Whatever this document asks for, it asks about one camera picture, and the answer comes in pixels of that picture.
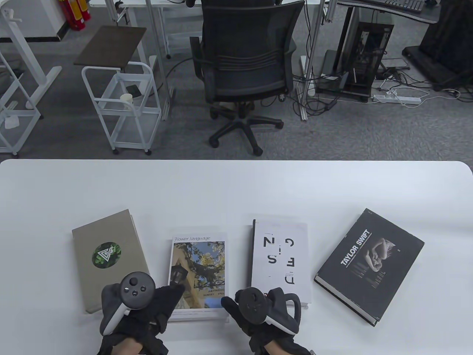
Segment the fire extinguisher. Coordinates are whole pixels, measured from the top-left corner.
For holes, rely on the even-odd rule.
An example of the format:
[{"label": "fire extinguisher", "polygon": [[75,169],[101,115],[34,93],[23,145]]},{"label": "fire extinguisher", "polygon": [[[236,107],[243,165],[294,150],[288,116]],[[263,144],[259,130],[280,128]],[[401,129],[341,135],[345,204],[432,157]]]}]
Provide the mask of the fire extinguisher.
[{"label": "fire extinguisher", "polygon": [[90,20],[90,12],[88,10],[86,0],[77,0],[77,2],[79,3],[80,12],[82,13],[82,17],[84,18],[84,21],[89,21]]},{"label": "fire extinguisher", "polygon": [[69,26],[73,30],[80,31],[86,27],[77,0],[59,0],[59,4],[61,5]]}]

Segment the beige book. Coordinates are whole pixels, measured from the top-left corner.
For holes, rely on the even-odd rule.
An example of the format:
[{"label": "beige book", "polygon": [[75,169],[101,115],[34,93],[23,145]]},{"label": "beige book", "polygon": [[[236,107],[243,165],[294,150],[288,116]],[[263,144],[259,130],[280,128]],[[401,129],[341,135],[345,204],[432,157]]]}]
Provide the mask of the beige book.
[{"label": "beige book", "polygon": [[130,211],[125,210],[72,230],[85,310],[102,309],[104,286],[131,272],[149,274]]}]

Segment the chair base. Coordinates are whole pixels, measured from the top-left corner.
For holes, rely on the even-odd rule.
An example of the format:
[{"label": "chair base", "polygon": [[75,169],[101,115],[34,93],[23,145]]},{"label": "chair base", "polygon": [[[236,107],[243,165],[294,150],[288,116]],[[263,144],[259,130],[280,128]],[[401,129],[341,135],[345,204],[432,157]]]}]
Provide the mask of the chair base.
[{"label": "chair base", "polygon": [[253,131],[251,130],[251,126],[256,124],[272,124],[277,129],[282,129],[284,127],[284,122],[282,120],[269,117],[248,115],[250,111],[254,110],[254,102],[237,103],[236,107],[237,108],[235,111],[225,107],[210,108],[210,116],[212,119],[216,119],[219,115],[222,115],[226,118],[229,118],[231,121],[216,131],[215,134],[209,138],[209,144],[212,148],[217,148],[219,146],[220,137],[239,128],[243,130],[246,137],[250,141],[250,144],[253,148],[253,154],[257,157],[260,157],[263,154],[263,149],[258,146],[258,142],[256,141]]}]

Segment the black glove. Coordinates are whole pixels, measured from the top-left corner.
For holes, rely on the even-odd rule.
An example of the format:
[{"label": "black glove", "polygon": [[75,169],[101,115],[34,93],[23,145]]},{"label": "black glove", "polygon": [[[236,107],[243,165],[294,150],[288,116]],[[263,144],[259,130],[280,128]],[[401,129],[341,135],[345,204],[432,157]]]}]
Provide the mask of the black glove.
[{"label": "black glove", "polygon": [[184,290],[183,285],[157,288],[147,307],[131,310],[128,316],[123,316],[113,333],[103,338],[99,354],[108,354],[113,346],[131,337],[143,345],[141,354],[166,355],[167,349],[161,340],[156,339],[156,335],[165,332],[167,322]]},{"label": "black glove", "polygon": [[[241,290],[235,294],[235,301],[238,302]],[[286,352],[292,355],[309,355],[310,352],[294,343],[294,336],[290,335],[274,325],[267,323],[263,324],[252,324],[248,322],[240,312],[237,303],[235,303],[230,297],[223,297],[221,300],[222,307],[232,316],[237,322],[238,326],[244,331],[246,335],[251,337],[250,348],[255,354],[265,354],[265,345],[268,345],[273,340],[279,344],[279,346]]]}]

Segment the white wall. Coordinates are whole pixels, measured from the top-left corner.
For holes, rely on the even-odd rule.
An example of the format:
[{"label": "white wall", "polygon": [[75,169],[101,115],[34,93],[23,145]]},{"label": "white wall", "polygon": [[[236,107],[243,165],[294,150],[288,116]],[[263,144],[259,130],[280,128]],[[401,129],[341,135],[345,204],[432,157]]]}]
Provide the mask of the white wall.
[{"label": "white wall", "polygon": [[[25,37],[54,37],[66,22],[58,0],[9,0],[2,8],[13,9],[14,17],[23,20],[18,27]],[[0,37],[8,37],[3,29]]]}]

